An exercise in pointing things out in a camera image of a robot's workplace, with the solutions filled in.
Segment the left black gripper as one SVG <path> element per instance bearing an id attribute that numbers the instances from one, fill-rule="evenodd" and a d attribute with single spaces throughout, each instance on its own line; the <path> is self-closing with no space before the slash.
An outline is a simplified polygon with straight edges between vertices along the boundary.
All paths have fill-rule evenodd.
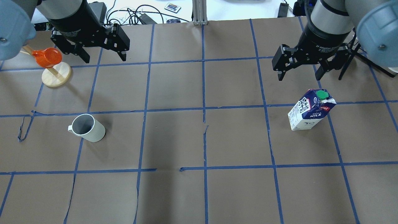
<path id="1" fill-rule="evenodd" d="M 54 26 L 51 41 L 65 55 L 90 62 L 83 47 L 102 47 L 126 61 L 130 39 L 119 24 L 105 28 L 87 1 L 46 1 L 46 19 Z"/>

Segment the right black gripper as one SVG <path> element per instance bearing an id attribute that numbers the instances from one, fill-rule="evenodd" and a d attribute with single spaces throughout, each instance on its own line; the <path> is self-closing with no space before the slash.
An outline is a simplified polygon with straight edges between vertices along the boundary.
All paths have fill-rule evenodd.
<path id="1" fill-rule="evenodd" d="M 348 34 L 349 32 L 329 34 L 314 24 L 306 24 L 293 48 L 281 44 L 277 49 L 272 59 L 272 68 L 277 72 L 278 80 L 282 81 L 287 71 L 299 65 L 317 64 L 320 59 L 320 67 L 315 73 L 317 81 L 320 81 L 326 72 L 342 69 L 351 55 L 348 45 L 341 46 Z M 334 58 L 328 61 L 327 58 L 334 54 Z"/>

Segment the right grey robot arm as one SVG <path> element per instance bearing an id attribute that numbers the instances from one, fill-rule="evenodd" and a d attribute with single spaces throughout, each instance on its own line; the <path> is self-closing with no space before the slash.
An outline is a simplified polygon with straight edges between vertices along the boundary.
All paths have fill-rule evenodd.
<path id="1" fill-rule="evenodd" d="M 304 1 L 307 25 L 295 47 L 281 44 L 272 60 L 282 81 L 286 72 L 301 65 L 317 65 L 316 80 L 340 70 L 339 80 L 362 47 L 370 64 L 383 70 L 397 68 L 396 0 Z"/>

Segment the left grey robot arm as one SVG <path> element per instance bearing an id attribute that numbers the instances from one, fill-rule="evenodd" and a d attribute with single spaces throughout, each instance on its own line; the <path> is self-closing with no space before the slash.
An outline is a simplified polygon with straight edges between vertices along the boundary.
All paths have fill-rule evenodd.
<path id="1" fill-rule="evenodd" d="M 36 36 L 31 22 L 35 9 L 52 24 L 52 42 L 65 55 L 79 56 L 85 63 L 85 47 L 116 52 L 126 61 L 130 39 L 119 24 L 104 27 L 86 0 L 2 0 L 1 60 L 14 58 Z"/>

